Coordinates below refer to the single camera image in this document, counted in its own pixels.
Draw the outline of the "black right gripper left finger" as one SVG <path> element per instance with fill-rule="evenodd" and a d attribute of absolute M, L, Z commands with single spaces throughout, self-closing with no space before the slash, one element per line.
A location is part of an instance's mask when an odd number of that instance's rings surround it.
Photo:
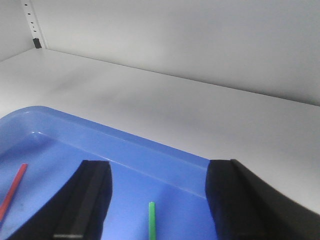
<path fill-rule="evenodd" d="M 113 194 L 108 161 L 84 160 L 11 240 L 99 240 Z"/>

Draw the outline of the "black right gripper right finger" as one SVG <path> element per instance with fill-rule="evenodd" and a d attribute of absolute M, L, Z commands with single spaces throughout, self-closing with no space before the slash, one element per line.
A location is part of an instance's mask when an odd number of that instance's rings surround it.
<path fill-rule="evenodd" d="M 219 240 L 318 240 L 320 216 L 236 159 L 211 160 L 205 193 Z"/>

